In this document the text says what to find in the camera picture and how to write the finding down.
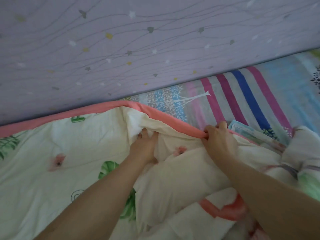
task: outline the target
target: left hand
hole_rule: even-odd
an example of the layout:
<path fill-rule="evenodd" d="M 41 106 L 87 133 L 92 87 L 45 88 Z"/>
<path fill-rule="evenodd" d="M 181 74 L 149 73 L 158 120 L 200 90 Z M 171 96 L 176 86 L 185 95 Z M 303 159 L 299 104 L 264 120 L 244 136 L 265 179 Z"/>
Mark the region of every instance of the left hand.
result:
<path fill-rule="evenodd" d="M 154 132 L 149 138 L 146 128 L 138 134 L 137 140 L 130 146 L 129 157 L 135 160 L 140 160 L 145 164 L 156 163 L 157 159 L 154 157 L 155 147 L 158 141 L 158 132 Z"/>

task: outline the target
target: right hand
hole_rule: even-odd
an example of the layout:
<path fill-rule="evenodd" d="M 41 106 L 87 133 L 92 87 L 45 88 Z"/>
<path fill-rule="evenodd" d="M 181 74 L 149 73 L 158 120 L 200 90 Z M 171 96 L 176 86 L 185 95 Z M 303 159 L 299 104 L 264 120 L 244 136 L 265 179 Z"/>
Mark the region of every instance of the right hand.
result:
<path fill-rule="evenodd" d="M 221 121 L 216 127 L 207 125 L 204 131 L 208 133 L 209 138 L 202 138 L 201 140 L 214 162 L 236 155 L 238 142 L 228 131 L 226 121 Z"/>

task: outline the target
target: forearm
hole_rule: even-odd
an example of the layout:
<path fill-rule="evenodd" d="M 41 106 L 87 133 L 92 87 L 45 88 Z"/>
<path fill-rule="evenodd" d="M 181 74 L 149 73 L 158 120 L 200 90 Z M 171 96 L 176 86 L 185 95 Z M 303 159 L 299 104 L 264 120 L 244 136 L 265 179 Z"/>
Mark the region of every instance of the forearm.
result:
<path fill-rule="evenodd" d="M 127 157 L 72 202 L 35 240 L 108 239 L 145 164 Z"/>
<path fill-rule="evenodd" d="M 225 156 L 215 163 L 271 239 L 318 239 L 318 201 L 232 156 Z"/>

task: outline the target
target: pink flower print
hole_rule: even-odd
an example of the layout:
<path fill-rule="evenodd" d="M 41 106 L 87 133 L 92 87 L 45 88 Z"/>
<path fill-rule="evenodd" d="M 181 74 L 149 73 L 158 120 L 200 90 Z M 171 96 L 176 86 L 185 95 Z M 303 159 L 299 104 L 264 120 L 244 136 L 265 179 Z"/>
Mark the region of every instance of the pink flower print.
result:
<path fill-rule="evenodd" d="M 174 156 L 179 156 L 182 153 L 184 153 L 187 150 L 187 148 L 184 145 L 181 145 L 179 147 L 176 147 L 176 150 L 174 151 L 173 155 Z"/>
<path fill-rule="evenodd" d="M 66 155 L 64 155 L 63 153 L 59 153 L 58 155 L 56 155 L 56 157 L 52 159 L 51 166 L 48 171 L 52 172 L 61 167 L 65 157 Z"/>

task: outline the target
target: pink stripe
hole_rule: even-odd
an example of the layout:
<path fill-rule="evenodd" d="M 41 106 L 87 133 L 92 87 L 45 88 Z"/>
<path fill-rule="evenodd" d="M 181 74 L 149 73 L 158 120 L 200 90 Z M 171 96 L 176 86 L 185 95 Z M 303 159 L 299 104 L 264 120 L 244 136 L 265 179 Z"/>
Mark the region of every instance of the pink stripe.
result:
<path fill-rule="evenodd" d="M 198 95 L 197 90 L 193 84 L 193 81 L 187 82 L 185 85 L 190 97 L 194 97 Z M 198 122 L 198 126 L 200 130 L 203 130 L 206 127 L 207 122 L 202 112 L 200 101 L 196 98 L 191 101 L 191 104 L 192 104 L 192 109 L 194 111 L 195 118 Z"/>
<path fill-rule="evenodd" d="M 205 92 L 209 91 L 210 96 L 207 96 L 208 102 L 210 104 L 212 113 L 214 115 L 214 118 L 216 119 L 216 122 L 219 123 L 220 121 L 226 120 L 222 114 L 222 111 L 220 109 L 220 106 L 218 104 L 217 98 L 214 95 L 214 91 L 212 89 L 212 85 L 208 78 L 202 78 L 200 79 L 202 86 L 204 88 Z"/>
<path fill-rule="evenodd" d="M 283 113 L 282 109 L 280 108 L 280 105 L 278 104 L 276 98 L 272 94 L 268 84 L 264 80 L 261 72 L 255 68 L 254 66 L 249 66 L 247 69 L 252 73 L 254 76 L 254 79 L 256 80 L 262 94 L 266 98 L 268 104 L 270 105 L 270 108 L 272 109 L 274 115 L 278 119 L 280 125 L 282 127 L 286 128 L 288 130 L 288 134 L 292 134 L 292 127 L 290 125 L 290 122 L 288 121 L 287 117 Z"/>
<path fill-rule="evenodd" d="M 224 92 L 224 95 L 226 96 L 226 100 L 228 101 L 228 104 L 230 106 L 230 109 L 233 113 L 233 116 L 235 120 L 241 122 L 242 124 L 248 125 L 245 117 L 243 116 L 241 109 L 238 105 L 238 102 L 236 100 L 236 97 L 234 96 L 230 84 L 226 77 L 223 74 L 216 75 L 218 78 L 218 81 L 221 85 L 222 91 Z"/>

